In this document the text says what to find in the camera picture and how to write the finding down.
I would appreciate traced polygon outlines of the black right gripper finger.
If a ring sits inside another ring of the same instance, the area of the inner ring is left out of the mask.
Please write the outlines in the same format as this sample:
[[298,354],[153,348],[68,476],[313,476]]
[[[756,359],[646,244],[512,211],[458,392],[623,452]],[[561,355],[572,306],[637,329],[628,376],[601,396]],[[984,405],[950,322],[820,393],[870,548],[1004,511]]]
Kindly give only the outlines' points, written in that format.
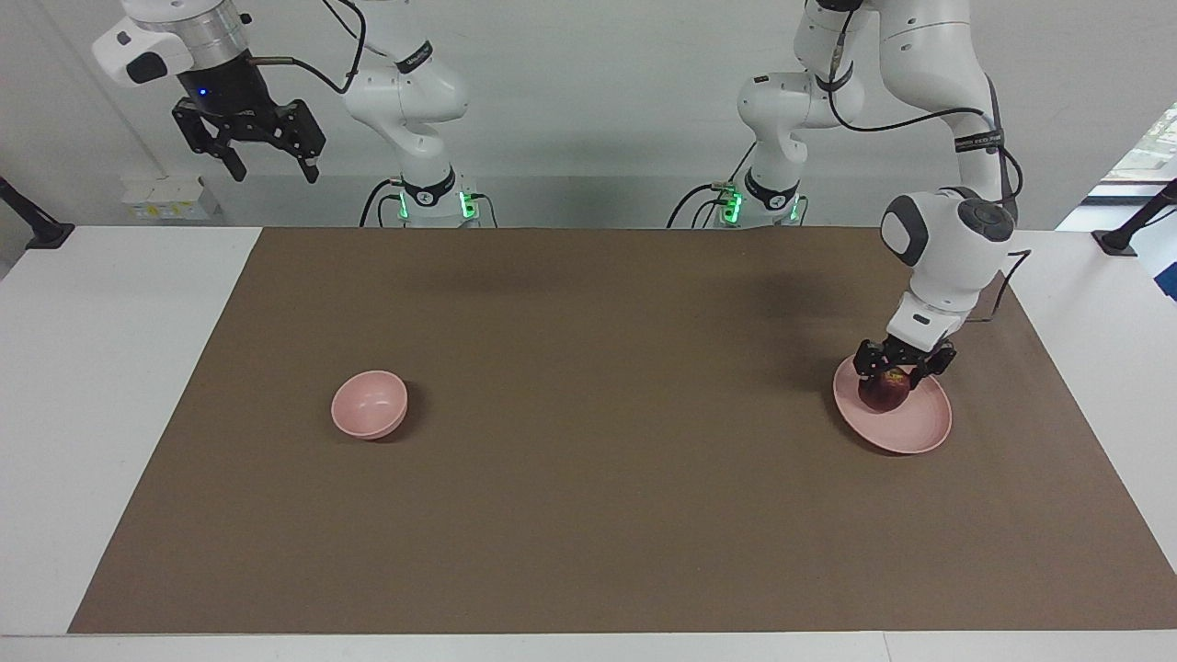
[[326,146],[326,135],[302,99],[275,108],[275,144],[294,155],[307,183],[318,181],[318,158]]
[[246,179],[247,168],[237,150],[231,145],[232,135],[227,130],[219,130],[214,137],[210,132],[205,117],[189,99],[180,99],[173,107],[173,118],[189,151],[194,154],[211,155],[227,168],[232,180],[241,183]]

